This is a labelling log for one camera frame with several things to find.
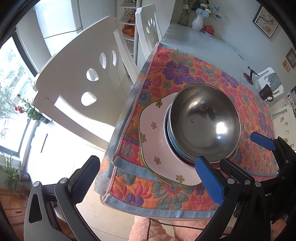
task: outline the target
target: oval hole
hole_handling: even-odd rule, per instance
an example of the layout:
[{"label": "oval hole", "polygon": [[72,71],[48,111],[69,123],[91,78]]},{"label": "oval hole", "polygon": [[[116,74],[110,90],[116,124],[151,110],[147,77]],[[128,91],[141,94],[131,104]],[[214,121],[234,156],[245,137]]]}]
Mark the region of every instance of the oval hole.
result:
[{"label": "oval hole", "polygon": [[96,102],[96,97],[94,96],[94,94],[92,94],[90,92],[85,92],[81,96],[81,103],[84,106],[89,106],[89,105],[93,104],[94,102]]},{"label": "oval hole", "polygon": [[117,61],[117,56],[116,56],[116,52],[115,50],[112,50],[112,58],[113,58],[113,65],[115,66],[116,65],[116,61]]},{"label": "oval hole", "polygon": [[98,76],[97,72],[94,69],[89,69],[86,72],[86,78],[89,81],[97,81],[97,80],[99,80],[99,76]]},{"label": "oval hole", "polygon": [[104,53],[101,53],[100,55],[100,63],[101,63],[101,66],[105,69],[107,65],[107,61],[106,61],[106,55]]}]

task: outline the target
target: stack of bowls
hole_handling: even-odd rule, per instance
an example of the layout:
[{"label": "stack of bowls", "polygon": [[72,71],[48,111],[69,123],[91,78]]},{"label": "stack of bowls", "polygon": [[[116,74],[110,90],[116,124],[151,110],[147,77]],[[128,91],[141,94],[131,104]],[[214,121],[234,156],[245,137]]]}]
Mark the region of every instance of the stack of bowls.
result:
[{"label": "stack of bowls", "polygon": [[195,163],[204,156],[211,164],[232,159],[240,138],[238,112],[219,89],[191,85],[180,91],[168,111],[168,137],[174,152]]}]

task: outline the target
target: picture frame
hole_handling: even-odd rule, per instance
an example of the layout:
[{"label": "picture frame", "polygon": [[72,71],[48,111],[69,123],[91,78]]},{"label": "picture frame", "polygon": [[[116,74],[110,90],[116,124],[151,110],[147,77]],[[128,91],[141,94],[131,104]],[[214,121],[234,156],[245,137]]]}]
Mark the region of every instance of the picture frame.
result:
[{"label": "picture frame", "polygon": [[296,66],[296,54],[295,54],[293,48],[291,48],[291,50],[289,51],[289,53],[286,55],[286,58],[289,61],[289,63],[292,66],[292,68],[294,68]]},{"label": "picture frame", "polygon": [[262,5],[259,7],[253,23],[256,24],[269,38],[275,32],[279,23]]}]

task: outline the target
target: table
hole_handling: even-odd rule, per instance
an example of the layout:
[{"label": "table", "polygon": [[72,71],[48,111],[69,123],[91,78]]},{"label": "table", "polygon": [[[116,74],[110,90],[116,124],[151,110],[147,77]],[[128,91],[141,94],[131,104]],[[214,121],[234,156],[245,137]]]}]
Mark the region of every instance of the table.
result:
[{"label": "table", "polygon": [[198,58],[223,70],[248,89],[257,93],[254,85],[251,85],[243,73],[250,74],[250,66],[247,58],[227,43],[210,36],[203,31],[196,31],[191,27],[182,26],[171,22],[161,43],[174,47],[178,51],[198,56]]},{"label": "table", "polygon": [[250,140],[257,131],[273,137],[268,107],[251,90],[227,73],[193,56],[157,45],[127,99],[96,177],[101,201],[124,212],[164,218],[210,218],[218,208],[202,184],[177,188],[159,181],[143,164],[139,150],[142,110],[188,84],[206,83],[224,91],[237,108],[242,124],[237,165],[257,181],[276,175],[273,154]]}]

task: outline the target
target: blue rubber tip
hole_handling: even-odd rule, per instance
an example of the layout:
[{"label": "blue rubber tip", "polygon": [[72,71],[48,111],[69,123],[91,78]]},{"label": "blue rubber tip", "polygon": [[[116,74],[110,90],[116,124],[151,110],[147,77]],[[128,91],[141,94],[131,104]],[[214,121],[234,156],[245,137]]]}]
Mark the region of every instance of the blue rubber tip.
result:
[{"label": "blue rubber tip", "polygon": [[224,189],[210,167],[205,163],[206,161],[202,157],[196,158],[195,170],[213,202],[221,206],[225,198]]},{"label": "blue rubber tip", "polygon": [[262,146],[263,148],[271,151],[271,150],[275,150],[276,146],[273,142],[273,140],[270,140],[269,138],[257,133],[257,132],[253,132],[250,136],[251,141],[258,144],[259,146]]}]

